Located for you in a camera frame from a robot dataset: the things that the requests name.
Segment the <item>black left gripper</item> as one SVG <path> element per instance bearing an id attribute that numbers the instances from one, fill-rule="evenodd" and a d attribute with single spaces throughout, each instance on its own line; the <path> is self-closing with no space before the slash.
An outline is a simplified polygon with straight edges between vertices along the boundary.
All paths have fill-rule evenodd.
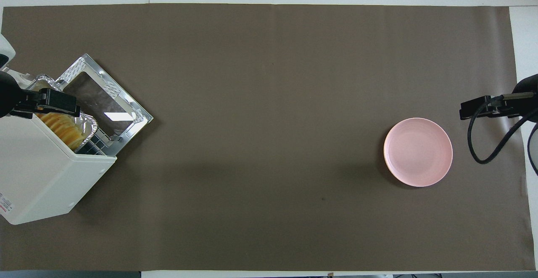
<path id="1" fill-rule="evenodd" d="M 38 95 L 38 92 L 23 90 L 10 74 L 0 73 L 0 117 L 32 119 L 33 114 L 39 112 L 35 100 Z M 80 114 L 75 96 L 50 88 L 40 89 L 40 107 L 65 115 Z"/>

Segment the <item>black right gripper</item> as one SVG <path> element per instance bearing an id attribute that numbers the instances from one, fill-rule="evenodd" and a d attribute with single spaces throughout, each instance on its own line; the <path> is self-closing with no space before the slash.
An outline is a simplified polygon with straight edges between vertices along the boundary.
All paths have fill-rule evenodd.
<path id="1" fill-rule="evenodd" d="M 519 81 L 512 93 L 502 94 L 502 100 L 494 102 L 491 106 L 491 96 L 481 96 L 460 104 L 459 119 L 465 121 L 471 119 L 477 112 L 476 117 L 492 118 L 508 117 L 516 118 L 530 114 L 538 106 L 538 76 L 536 74 Z"/>

